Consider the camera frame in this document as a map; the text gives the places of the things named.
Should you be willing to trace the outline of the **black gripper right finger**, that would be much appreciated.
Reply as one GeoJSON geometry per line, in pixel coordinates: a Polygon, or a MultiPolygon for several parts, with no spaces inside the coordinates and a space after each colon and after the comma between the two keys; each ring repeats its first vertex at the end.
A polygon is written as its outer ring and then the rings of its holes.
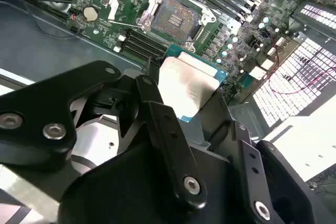
{"type": "Polygon", "coordinates": [[[233,119],[221,93],[200,110],[209,150],[228,159],[235,198],[245,223],[316,223],[317,215],[298,174],[276,148],[254,144],[249,130],[233,119]]]}

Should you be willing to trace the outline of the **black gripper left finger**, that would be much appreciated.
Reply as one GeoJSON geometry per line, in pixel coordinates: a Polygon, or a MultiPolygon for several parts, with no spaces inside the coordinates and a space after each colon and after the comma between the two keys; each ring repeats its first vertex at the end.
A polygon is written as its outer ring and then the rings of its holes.
{"type": "Polygon", "coordinates": [[[1,163],[60,169],[77,128],[101,114],[119,118],[125,143],[149,145],[159,187],[186,209],[207,202],[207,188],[173,109],[147,75],[123,76],[94,61],[1,96],[1,163]]]}

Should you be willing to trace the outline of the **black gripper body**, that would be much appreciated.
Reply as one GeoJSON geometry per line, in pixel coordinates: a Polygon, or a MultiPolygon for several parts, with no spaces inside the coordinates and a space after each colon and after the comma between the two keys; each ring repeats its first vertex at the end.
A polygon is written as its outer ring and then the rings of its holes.
{"type": "Polygon", "coordinates": [[[61,200],[58,222],[247,223],[229,162],[196,148],[193,154],[208,190],[203,209],[178,203],[151,145],[140,144],[76,179],[61,200]]]}

